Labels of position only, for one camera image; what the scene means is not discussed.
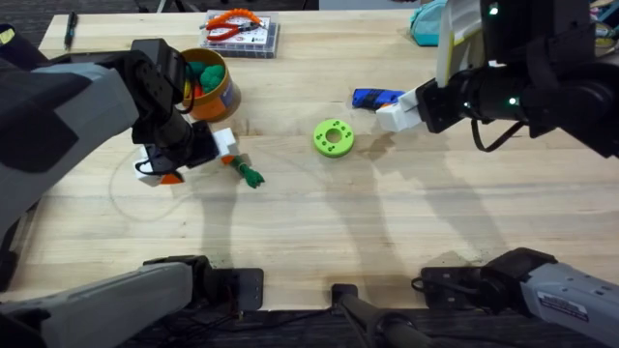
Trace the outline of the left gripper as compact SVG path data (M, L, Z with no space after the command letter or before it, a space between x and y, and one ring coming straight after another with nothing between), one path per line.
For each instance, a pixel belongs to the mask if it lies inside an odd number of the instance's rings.
M183 184L178 167L193 168L216 157L239 156L232 129L211 133L201 121L190 123L177 105L185 98L186 61L173 51L154 63L144 52L122 52L114 60L138 111L132 140L145 144L133 163L134 176L150 187Z

